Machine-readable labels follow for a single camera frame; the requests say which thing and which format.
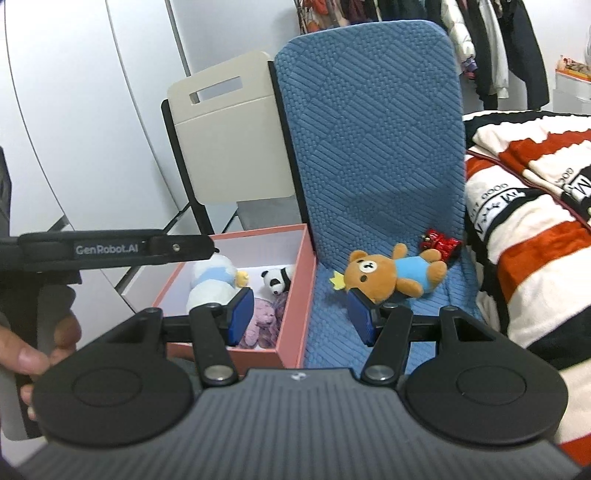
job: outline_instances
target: white jacket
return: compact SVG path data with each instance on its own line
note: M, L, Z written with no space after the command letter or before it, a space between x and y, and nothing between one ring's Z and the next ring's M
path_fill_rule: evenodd
M464 23L464 17L457 0L441 0L441 20L449 32L453 46L456 49L459 73L462 72L460 65L470 57L476 56L476 49L472 42L470 32Z
M509 98L509 64L503 35L491 0L479 0L480 14L491 46L492 84L499 98Z

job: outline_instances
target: blue chair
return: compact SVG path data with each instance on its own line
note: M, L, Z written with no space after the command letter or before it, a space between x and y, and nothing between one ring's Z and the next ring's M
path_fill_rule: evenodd
M462 97L452 45L427 21L356 25L295 38L275 57L277 80L318 256L305 366L351 367L370 349L347 318L333 270L350 252L417 253L436 228L462 238ZM468 254L444 283L410 306L437 314L453 304L479 316ZM411 349L407 371L434 355Z

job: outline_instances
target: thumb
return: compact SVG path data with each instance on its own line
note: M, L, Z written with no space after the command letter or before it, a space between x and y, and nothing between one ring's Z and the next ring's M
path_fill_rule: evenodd
M0 326L0 365L19 374L41 375L50 364L47 355Z

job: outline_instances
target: red and white striped blanket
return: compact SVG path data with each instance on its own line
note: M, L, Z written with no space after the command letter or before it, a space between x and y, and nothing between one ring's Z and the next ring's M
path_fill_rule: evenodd
M466 245L485 320L556 367L557 441L591 433L591 117L479 112L466 127Z

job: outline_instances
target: black circular pad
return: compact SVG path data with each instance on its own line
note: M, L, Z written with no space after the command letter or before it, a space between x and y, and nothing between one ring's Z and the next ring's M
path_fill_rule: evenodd
M476 367L461 373L457 389L483 405L507 405L525 393L525 380L503 367Z
M48 370L33 391L44 435L89 447L148 440L192 404L186 373L142 345L88 345Z
M101 368L74 382L74 396L91 407L114 407L131 401L142 390L142 379L122 368Z
M409 412L429 430L478 446L551 438L568 402L560 374L507 339L456 342L404 384Z

